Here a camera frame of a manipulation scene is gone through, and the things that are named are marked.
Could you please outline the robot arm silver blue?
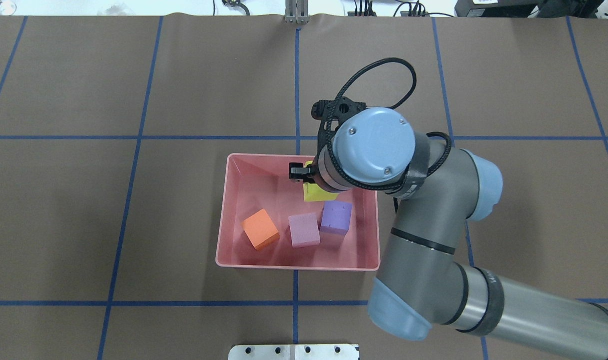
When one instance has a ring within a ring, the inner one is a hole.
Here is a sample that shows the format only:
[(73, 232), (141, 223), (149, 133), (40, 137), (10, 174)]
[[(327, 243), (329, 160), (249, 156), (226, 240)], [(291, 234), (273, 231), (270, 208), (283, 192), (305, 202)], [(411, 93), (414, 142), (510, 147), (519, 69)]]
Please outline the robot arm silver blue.
[(608, 360), (608, 306), (571, 300), (454, 260), (467, 220), (487, 217), (502, 194), (498, 167), (414, 130), (388, 107), (332, 110), (315, 103), (317, 153), (292, 162), (291, 179), (324, 191), (380, 191), (398, 202), (368, 301), (371, 321), (409, 341), (432, 325), (576, 360)]

